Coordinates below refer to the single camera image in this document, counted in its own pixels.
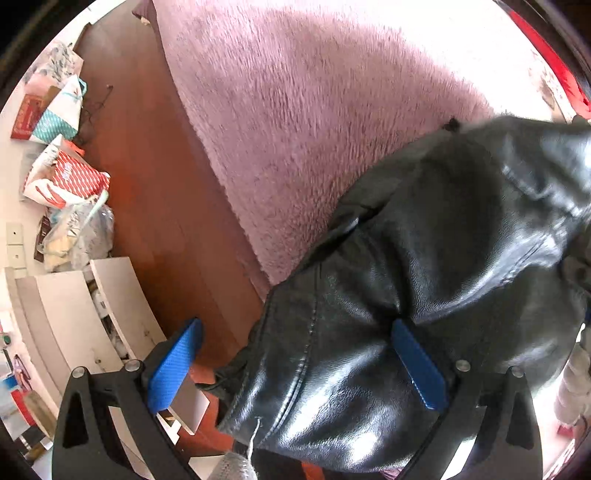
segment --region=wooden floor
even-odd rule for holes
[[[106,86],[113,86],[92,116],[94,128],[81,128],[85,158],[111,175],[114,254],[131,258],[166,335],[190,317],[202,319],[205,342],[195,372],[212,380],[204,367],[226,363],[245,344],[261,301],[217,224],[228,207],[212,197],[219,193],[213,174],[197,166],[154,32],[133,17],[134,6],[128,1],[91,26],[78,47],[88,84],[85,107],[96,110]],[[187,453],[229,446],[213,432],[215,407],[195,437],[181,440]]]

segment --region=shopping bag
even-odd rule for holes
[[[48,207],[62,209],[93,195],[107,195],[110,176],[84,161],[78,149],[63,135],[45,147],[25,180],[23,195]]]
[[[71,140],[78,133],[82,96],[86,83],[73,75],[51,101],[35,126],[29,140],[50,143],[59,134]]]
[[[23,76],[25,93],[42,97],[52,86],[64,88],[72,75],[80,74],[83,63],[70,45],[52,41]]]

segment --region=wall outlet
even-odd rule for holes
[[[7,245],[8,266],[12,268],[26,268],[25,248],[22,245]]]
[[[6,244],[22,245],[22,224],[7,222],[6,224]]]

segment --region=jacket seam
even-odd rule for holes
[[[312,321],[310,323],[310,327],[308,329],[308,341],[306,342],[306,346],[304,347],[304,355],[300,361],[298,366],[298,374],[297,374],[297,382],[293,387],[292,391],[288,396],[288,400],[285,402],[284,406],[282,407],[282,411],[279,412],[279,415],[276,417],[275,423],[271,426],[267,434],[263,437],[263,439],[258,443],[258,445],[262,445],[272,434],[274,434],[283,424],[285,421],[285,417],[287,416],[288,412],[291,410],[294,399],[297,394],[300,392],[301,386],[303,384],[303,378],[308,370],[308,366],[310,365],[310,347],[312,344],[312,338],[314,336],[314,331],[316,330],[316,322],[317,322],[317,314],[318,314],[318,279],[320,277],[320,270],[322,268],[322,263],[318,265],[318,270],[316,275],[314,276],[314,309],[312,314]]]

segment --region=red cloth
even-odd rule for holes
[[[25,421],[29,424],[29,426],[32,427],[33,425],[37,425],[35,423],[35,420],[33,420],[31,414],[29,413],[27,406],[25,405],[25,401],[22,397],[22,392],[19,389],[16,389],[12,390],[10,392],[10,395],[14,403],[17,405],[19,411],[21,412],[21,415],[25,418]]]
[[[566,64],[560,59],[552,47],[548,45],[548,42],[546,42],[546,40],[544,40],[542,36],[529,25],[529,23],[514,11],[509,11],[509,16],[529,41],[532,42],[535,49],[540,52],[540,55],[544,57],[544,60],[557,76],[574,111],[587,120],[591,119],[591,102],[589,102],[589,99],[581,90],[577,80],[574,78],[574,75]]]

